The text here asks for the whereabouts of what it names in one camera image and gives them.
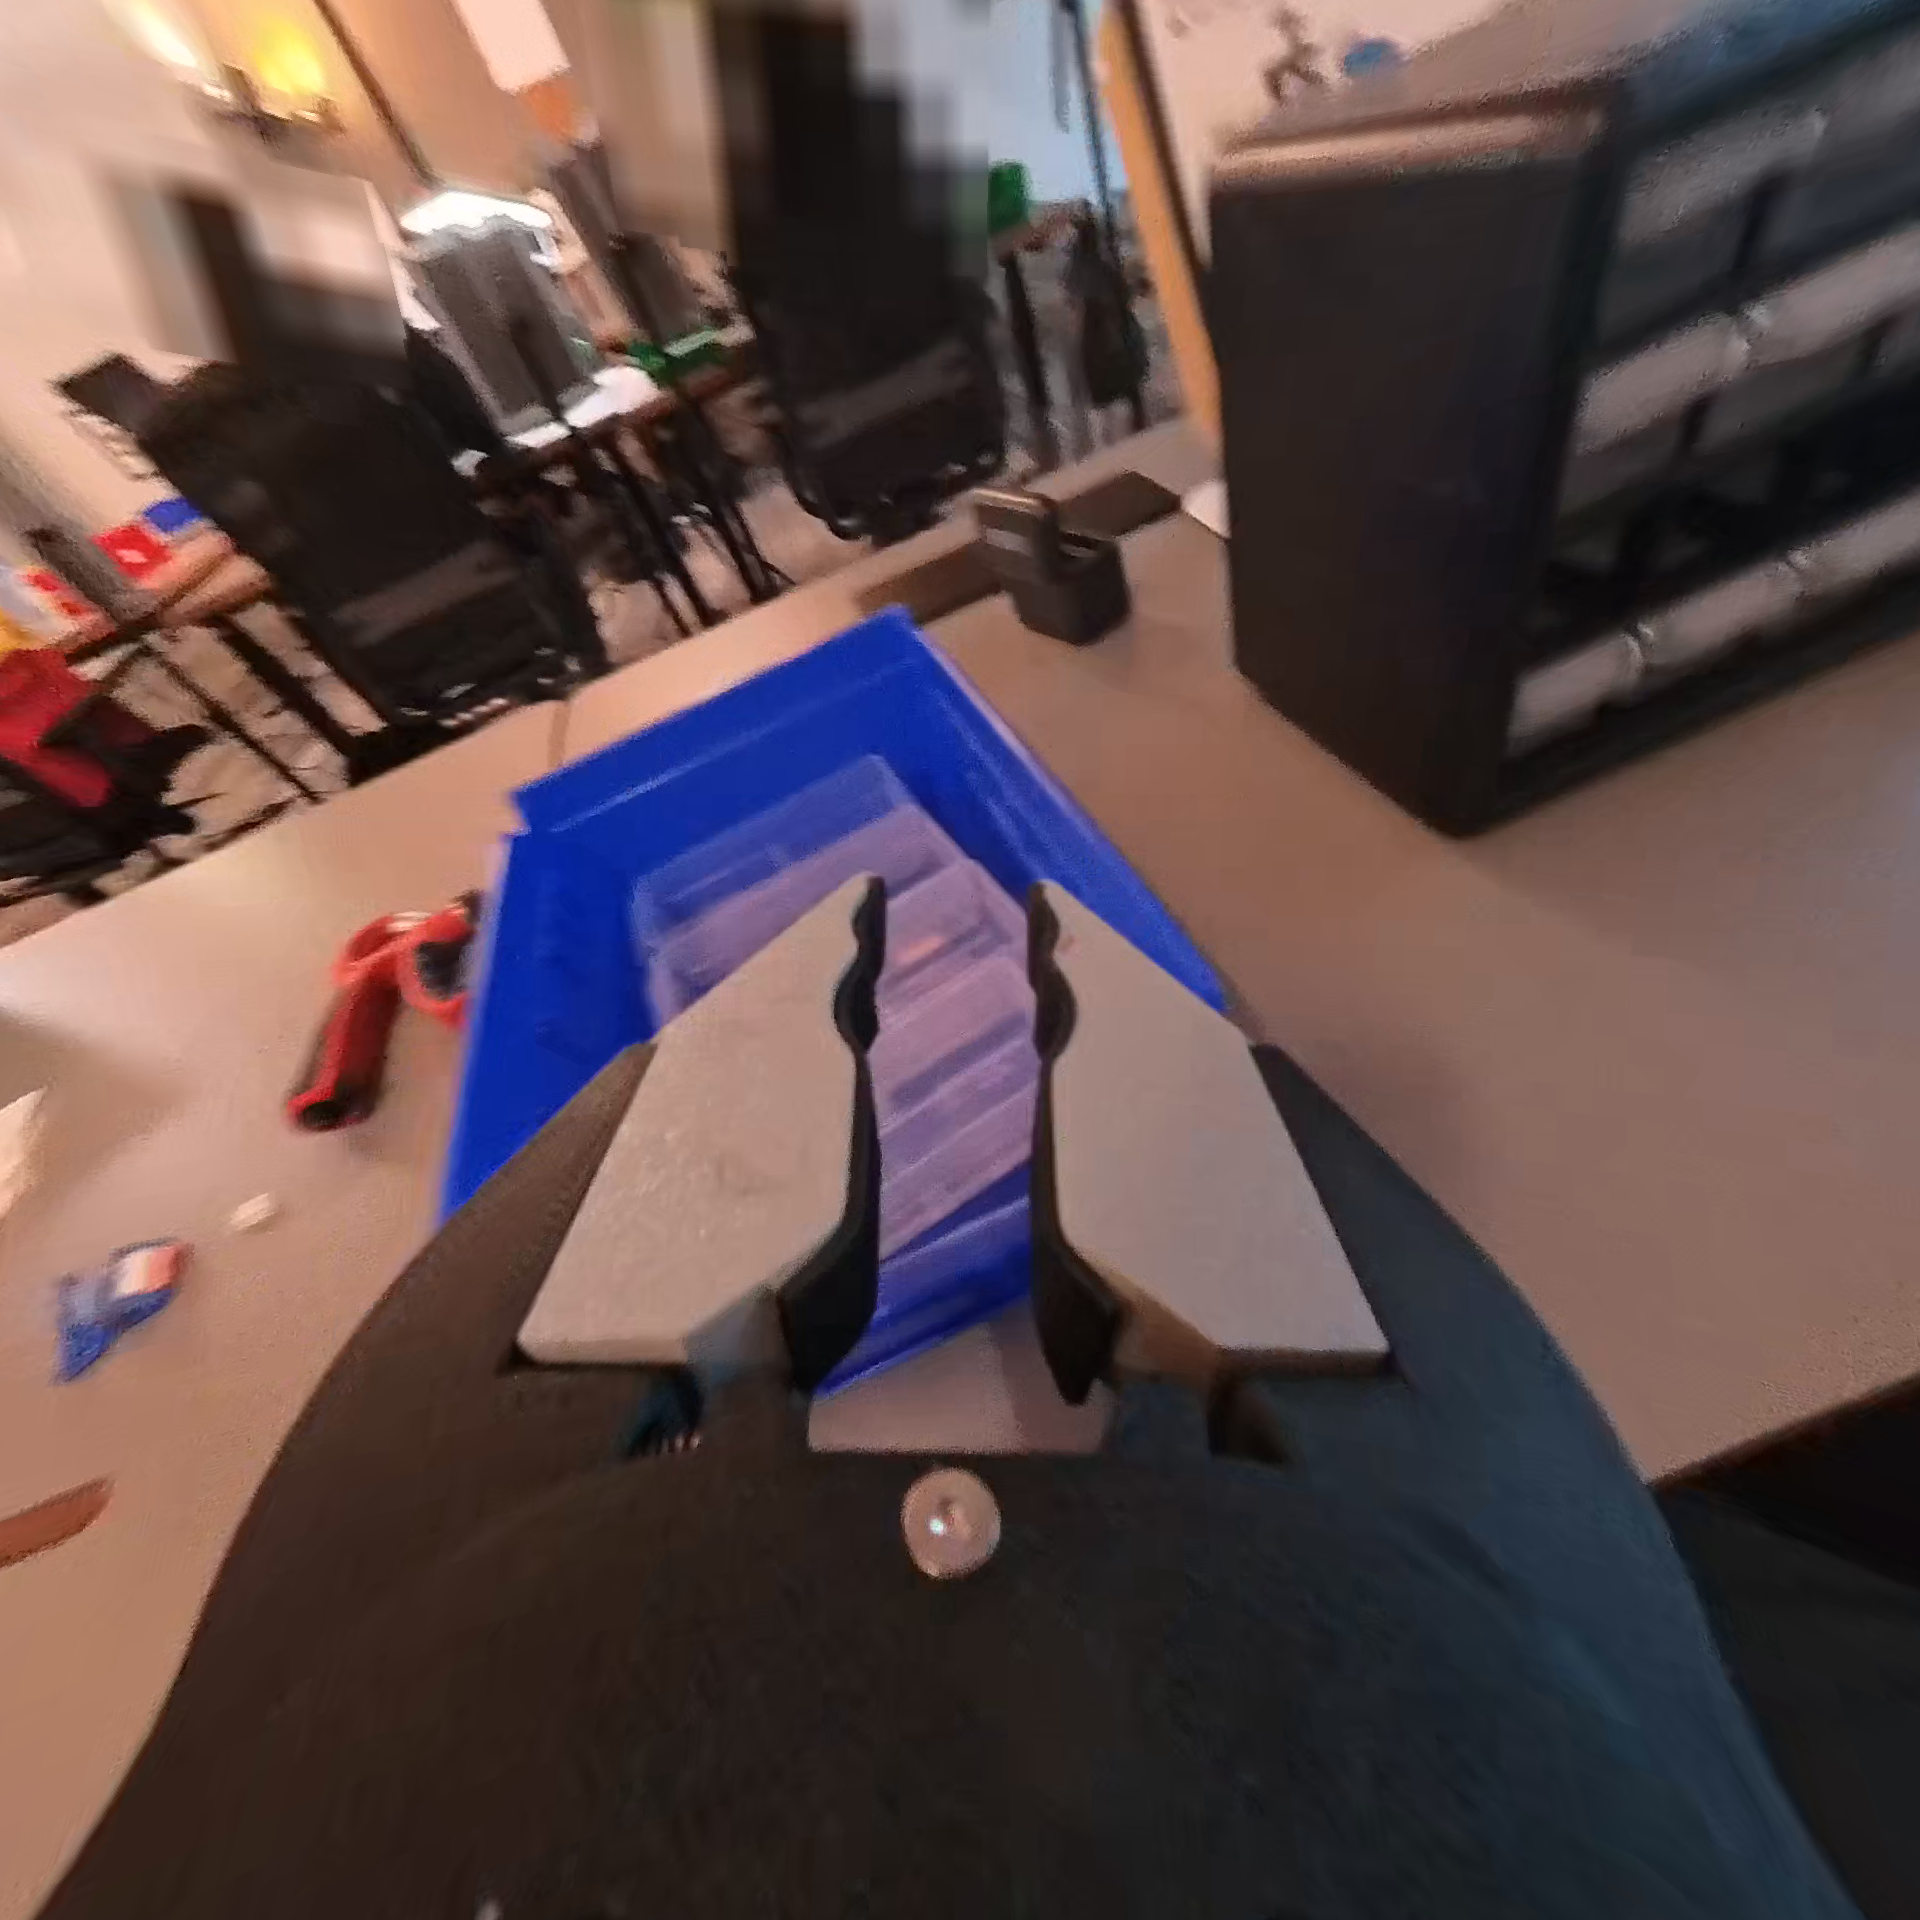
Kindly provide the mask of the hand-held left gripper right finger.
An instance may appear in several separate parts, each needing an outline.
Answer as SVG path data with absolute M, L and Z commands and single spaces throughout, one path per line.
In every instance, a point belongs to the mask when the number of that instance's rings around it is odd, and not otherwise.
M 1389 1338 L 1246 1033 L 1060 882 L 1028 892 L 1032 1321 L 1063 1398 L 1373 1376 Z

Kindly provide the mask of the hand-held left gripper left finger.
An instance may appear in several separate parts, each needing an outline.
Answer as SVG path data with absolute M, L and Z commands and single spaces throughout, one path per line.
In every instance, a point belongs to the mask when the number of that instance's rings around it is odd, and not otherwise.
M 546 1369 L 828 1383 L 878 1296 L 886 884 L 851 880 L 670 1019 L 515 1334 Z

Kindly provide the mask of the blue plastic bin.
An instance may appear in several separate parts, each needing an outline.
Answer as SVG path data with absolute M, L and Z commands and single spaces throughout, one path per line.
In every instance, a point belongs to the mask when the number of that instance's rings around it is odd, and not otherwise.
M 614 1055 L 661 1033 L 632 924 L 643 869 L 865 754 L 886 757 L 918 796 L 910 809 L 984 872 L 1001 936 L 971 963 L 1009 957 L 1028 976 L 1025 897 L 1060 882 L 1228 1010 L 1212 963 L 1117 846 L 916 621 L 886 610 L 515 795 L 523 831 L 488 908 L 446 1212 L 472 1201 Z M 878 981 L 878 1016 L 906 997 L 886 997 Z M 1028 1068 L 1002 1068 L 980 1090 L 996 1093 L 988 1109 L 1037 1101 L 1037 1043 Z M 955 1093 L 935 1117 L 971 1119 Z M 1025 1291 L 1028 1163 L 882 1265 L 870 1334 L 831 1388 L 916 1358 Z

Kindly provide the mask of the black drawer cabinet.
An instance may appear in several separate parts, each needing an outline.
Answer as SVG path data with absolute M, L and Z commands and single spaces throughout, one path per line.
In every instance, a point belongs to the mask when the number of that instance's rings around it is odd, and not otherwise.
M 1429 831 L 1475 837 L 1918 633 L 1910 589 L 1507 750 L 1634 167 L 1907 29 L 1918 4 L 1508 4 L 1225 152 L 1235 662 Z

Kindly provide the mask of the red black tool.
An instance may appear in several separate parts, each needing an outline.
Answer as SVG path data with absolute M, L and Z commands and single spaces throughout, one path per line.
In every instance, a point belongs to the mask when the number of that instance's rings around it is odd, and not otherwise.
M 483 896 L 461 892 L 434 912 L 374 918 L 338 951 L 325 1021 L 283 1101 L 293 1129 L 338 1135 L 374 1117 L 403 1013 L 464 1027 L 482 918 Z

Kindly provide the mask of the blue packet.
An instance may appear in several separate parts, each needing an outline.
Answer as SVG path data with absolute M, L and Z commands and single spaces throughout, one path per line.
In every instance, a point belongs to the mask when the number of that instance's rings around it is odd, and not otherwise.
M 180 1237 L 133 1241 L 57 1284 L 57 1383 L 92 1372 L 127 1334 L 170 1306 L 191 1266 Z

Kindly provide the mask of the small black box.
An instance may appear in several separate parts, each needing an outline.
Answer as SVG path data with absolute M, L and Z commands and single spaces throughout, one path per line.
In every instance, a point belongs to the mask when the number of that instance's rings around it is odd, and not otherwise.
M 1122 545 L 1065 518 L 1060 499 L 1025 487 L 975 492 L 977 555 L 1020 610 L 1025 629 L 1094 648 L 1135 610 Z

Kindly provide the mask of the red cloth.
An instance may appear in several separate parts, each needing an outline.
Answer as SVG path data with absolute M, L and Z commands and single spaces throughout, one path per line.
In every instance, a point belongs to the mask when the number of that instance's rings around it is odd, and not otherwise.
M 177 869 L 166 844 L 200 822 L 172 783 L 205 749 L 205 726 L 156 727 L 52 648 L 7 651 L 5 904 L 98 904 L 110 877 Z

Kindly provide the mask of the grey monitor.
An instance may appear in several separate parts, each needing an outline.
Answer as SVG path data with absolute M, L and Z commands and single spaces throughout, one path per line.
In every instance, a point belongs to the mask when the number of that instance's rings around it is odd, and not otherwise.
M 558 288 L 558 230 L 543 207 L 437 190 L 400 230 L 424 306 L 507 436 L 594 394 L 602 358 Z

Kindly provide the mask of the plywood backing board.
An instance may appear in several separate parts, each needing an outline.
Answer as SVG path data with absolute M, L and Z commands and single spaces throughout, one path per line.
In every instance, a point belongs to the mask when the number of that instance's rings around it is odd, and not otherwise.
M 1137 4 L 1103 4 L 1098 24 L 1098 84 L 1117 139 L 1140 256 L 1165 324 L 1165 345 L 1185 417 L 1212 457 L 1222 457 L 1218 369 L 1188 246 L 1180 175 L 1157 120 L 1150 63 Z

